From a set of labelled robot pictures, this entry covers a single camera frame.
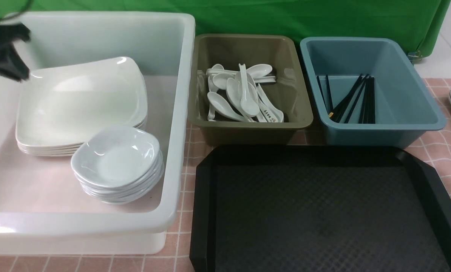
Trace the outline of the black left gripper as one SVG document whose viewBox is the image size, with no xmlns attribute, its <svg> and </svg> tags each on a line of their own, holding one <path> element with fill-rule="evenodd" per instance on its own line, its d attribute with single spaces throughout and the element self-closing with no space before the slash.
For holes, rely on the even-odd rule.
<svg viewBox="0 0 451 272">
<path fill-rule="evenodd" d="M 30 39 L 30 30 L 22 23 L 0 25 L 0 76 L 16 82 L 29 79 L 30 69 L 15 49 L 14 42 Z"/>
</svg>

